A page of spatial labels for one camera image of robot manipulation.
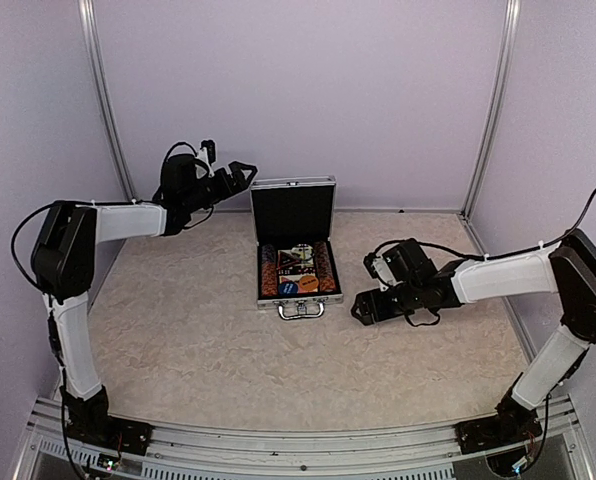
metal corner post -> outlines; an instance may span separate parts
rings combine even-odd
[[[489,103],[485,130],[478,150],[476,168],[471,177],[467,198],[462,208],[463,216],[469,221],[473,215],[478,195],[482,189],[482,183],[485,178],[485,171],[489,163],[491,149],[496,135],[498,119],[502,110],[502,104],[507,87],[507,77],[511,67],[511,57],[516,39],[516,30],[518,26],[518,16],[520,14],[520,0],[507,0],[507,13],[503,27],[502,42],[500,44],[500,53],[498,55],[498,66],[496,68],[496,78],[494,80],[494,90]]]
[[[107,132],[107,140],[111,149],[111,156],[114,162],[116,175],[118,175],[118,180],[120,181],[125,198],[127,200],[138,199],[134,183],[131,179],[131,174],[129,173],[129,168],[127,167],[127,162],[122,153],[120,138],[116,128],[114,114],[111,109],[109,91],[107,90],[105,71],[103,69],[102,54],[100,52],[98,31],[96,29],[94,3],[93,0],[78,0],[78,6],[80,7],[80,20],[82,22],[87,52],[89,53],[91,70],[94,75],[100,112],[105,124],[105,131]]]

poker chip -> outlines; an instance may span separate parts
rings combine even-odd
[[[314,251],[316,252],[316,268],[320,279],[320,291],[334,292],[336,290],[336,280],[329,260],[327,244],[325,242],[316,242]]]
[[[298,284],[296,282],[282,282],[278,285],[280,295],[295,295],[298,293]]]
[[[262,247],[262,285],[263,297],[278,295],[278,281],[276,279],[276,249],[273,245]]]
[[[299,280],[298,285],[305,292],[313,292],[318,290],[318,283],[320,282],[318,282],[318,277],[315,275],[305,275]]]

lavender wall panel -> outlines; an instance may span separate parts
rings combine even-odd
[[[506,2],[97,2],[144,197],[167,148],[211,137],[261,177],[336,175],[339,206],[449,208],[474,169]],[[244,205],[241,197],[231,205]]]
[[[596,1],[522,3],[501,123],[474,223],[491,252],[561,234],[596,185]],[[596,201],[582,228],[596,243]],[[513,301],[540,347],[557,296]],[[596,459],[596,347],[570,382]]]
[[[36,396],[57,380],[46,312],[14,267],[11,233],[57,198],[121,197],[87,61],[77,2],[0,2],[0,479]],[[39,225],[20,236],[24,260]],[[99,274],[117,251],[100,249]]]

wire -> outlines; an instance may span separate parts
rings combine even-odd
[[[50,208],[52,208],[54,206],[58,206],[58,205],[111,207],[111,206],[122,206],[122,205],[136,205],[136,204],[140,204],[140,203],[148,203],[148,202],[136,201],[136,202],[95,202],[94,203],[94,202],[82,202],[80,200],[57,200],[55,202],[48,203],[47,205],[43,205],[42,207],[34,210],[32,213],[27,215],[25,217],[25,219],[22,222],[20,222],[18,224],[18,226],[16,227],[16,229],[14,230],[14,233],[11,236],[11,242],[9,244],[9,247],[11,249],[11,256],[14,259],[14,263],[16,264],[16,267],[18,268],[18,270],[20,271],[22,276],[25,277],[25,280],[27,280],[27,282],[29,282],[31,284],[31,286],[33,286],[35,289],[39,290],[42,293],[46,293],[43,291],[42,287],[38,284],[38,282],[36,282],[33,278],[31,278],[31,276],[27,273],[25,268],[20,263],[20,260],[18,259],[18,254],[16,253],[16,240],[18,238],[18,235],[20,234],[20,231],[23,229],[23,227],[25,225],[27,225],[27,223],[29,223],[32,219],[34,219],[36,216],[38,216],[45,210],[49,210]]]
[[[45,210],[49,210],[54,205],[55,205],[54,203],[44,205],[44,206],[40,207],[39,209],[34,210],[29,215],[27,215],[27,217],[22,222],[20,222],[20,224],[16,227],[16,230],[14,230],[14,233],[11,236],[11,243],[9,245],[11,248],[11,256],[14,259],[14,263],[16,264],[16,267],[18,267],[18,270],[20,270],[20,273],[22,273],[22,276],[25,277],[25,280],[27,280],[34,288],[36,288],[37,290],[40,290],[40,291],[42,291],[42,288],[40,288],[40,285],[38,285],[38,282],[36,282],[33,278],[31,278],[29,276],[27,271],[24,269],[24,267],[20,263],[20,260],[18,260],[18,255],[16,254],[16,238],[18,238],[18,234],[20,233],[20,230],[22,230],[22,228],[25,225],[27,225],[27,223],[32,218],[34,218],[36,215],[39,215],[40,213],[44,212]]]
[[[63,439],[63,442],[65,443],[65,452],[67,453],[67,459],[69,460],[69,465],[71,465],[71,468],[74,471],[74,473],[76,474],[76,476],[80,480],[87,480],[87,477],[85,477],[85,475],[83,475],[82,472],[76,466],[76,463],[74,462],[74,459],[71,455],[71,449],[69,448],[69,440],[67,440],[67,426],[65,424],[65,410],[67,409],[66,395],[65,395],[65,393],[67,391],[67,370],[65,369],[65,364],[62,362],[62,359],[60,359],[60,357],[58,357],[58,356],[56,356],[56,358],[59,359],[59,363],[61,364],[62,386],[64,389],[63,395],[62,395],[62,402],[61,402],[61,406],[60,406],[60,426],[62,427],[62,439]]]
[[[551,247],[552,245],[555,245],[555,244],[557,244],[559,242],[562,242],[565,238],[567,238],[569,235],[571,235],[571,233],[575,229],[577,229],[580,226],[580,224],[582,223],[582,221],[585,218],[585,216],[587,215],[587,211],[589,210],[589,207],[591,206],[591,204],[594,201],[594,198],[595,197],[596,197],[596,188],[593,189],[593,191],[591,192],[591,195],[589,195],[589,197],[587,198],[587,202],[585,203],[585,206],[582,209],[582,212],[580,213],[580,216],[574,222],[574,224],[570,228],[568,228],[567,230],[565,230],[565,233],[563,233],[559,237],[556,237],[553,240],[550,240],[550,241],[544,243],[542,245],[542,247],[540,245],[535,245],[533,247],[522,248],[520,250],[514,250],[514,251],[511,251],[511,252],[501,253],[499,255],[490,255],[490,256],[488,256],[488,257],[485,258],[485,256],[483,256],[483,255],[471,255],[471,254],[467,254],[467,253],[461,253],[461,252],[458,252],[456,250],[453,250],[453,249],[451,249],[449,247],[445,247],[444,245],[438,245],[438,244],[435,244],[435,243],[418,242],[418,244],[420,246],[423,246],[423,247],[429,247],[429,248],[434,248],[436,250],[442,250],[442,251],[447,252],[447,253],[450,253],[450,254],[454,255],[455,257],[458,257],[458,258],[464,258],[464,259],[467,259],[467,260],[476,260],[476,261],[484,261],[485,259],[487,259],[487,260],[501,260],[503,258],[513,257],[514,255],[522,255],[524,253],[535,252],[536,250],[540,250],[541,248]],[[384,247],[386,247],[388,245],[393,245],[393,244],[400,243],[400,242],[404,242],[404,240],[388,240],[386,242],[383,242],[380,245],[378,245],[378,247],[374,250],[374,253],[377,255],[378,252],[382,248],[384,248]]]
[[[472,255],[469,253],[460,253],[456,250],[445,247],[444,245],[437,245],[435,243],[418,242],[421,247],[435,248],[436,250],[442,250],[443,252],[451,253],[454,257],[466,258],[467,260],[480,260],[484,259],[482,255]]]
[[[118,465],[116,467],[116,469],[120,468],[120,464],[122,463],[122,452],[120,451],[120,449],[122,448],[122,432],[120,432],[120,434],[118,435]]]
[[[169,160],[169,156],[171,155],[171,153],[178,147],[189,147],[191,148],[191,151],[194,152],[194,157],[198,156],[198,152],[196,151],[196,149],[194,148],[193,145],[191,145],[190,143],[187,142],[176,142],[173,144],[173,146],[167,150],[167,154],[165,155],[165,158],[163,159],[162,163],[165,163],[167,160]]]
[[[547,429],[549,428],[549,400],[551,400],[551,393],[547,394],[547,397],[545,398],[545,428],[542,432],[542,441],[540,442],[540,447],[538,447],[538,453],[536,453],[536,456],[533,457],[531,463],[527,465],[527,468],[520,471],[521,474],[531,470],[533,466],[536,465],[536,463],[538,463],[538,459],[540,458],[540,455],[542,454],[542,451],[545,448],[545,442],[547,441]]]
[[[203,218],[202,220],[194,223],[193,225],[189,225],[189,226],[185,226],[182,227],[183,230],[191,230],[192,228],[197,227],[198,225],[200,225],[201,223],[205,223],[207,220],[209,220],[211,218],[211,216],[214,214],[214,207],[212,206],[209,209],[209,213],[205,216],[205,218]]]

open briefcase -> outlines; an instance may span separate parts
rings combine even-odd
[[[331,176],[252,184],[259,308],[298,320],[318,318],[327,303],[342,302],[329,242],[335,192]]]

